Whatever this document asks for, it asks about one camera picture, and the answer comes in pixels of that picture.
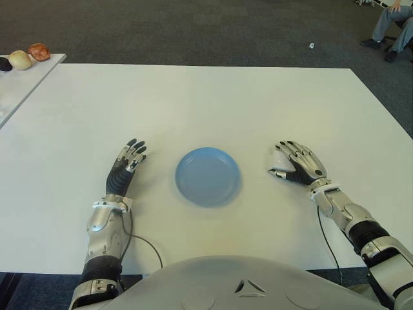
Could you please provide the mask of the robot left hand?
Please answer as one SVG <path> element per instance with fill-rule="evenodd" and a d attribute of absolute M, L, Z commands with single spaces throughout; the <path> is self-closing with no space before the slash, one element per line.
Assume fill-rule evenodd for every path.
<path fill-rule="evenodd" d="M 135 171 L 146 159 L 144 141 L 130 140 L 118 154 L 106 179 L 106 195 L 125 197 Z"/>

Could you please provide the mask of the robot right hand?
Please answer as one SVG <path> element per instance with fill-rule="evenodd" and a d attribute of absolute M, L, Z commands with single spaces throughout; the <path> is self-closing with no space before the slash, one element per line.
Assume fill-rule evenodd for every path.
<path fill-rule="evenodd" d="M 280 141 L 275 148 L 283 153 L 294 170 L 281 168 L 268 169 L 268 173 L 275 178 L 311 185 L 317 180 L 327 177 L 327 170 L 319 158 L 308 147 L 295 141 Z"/>

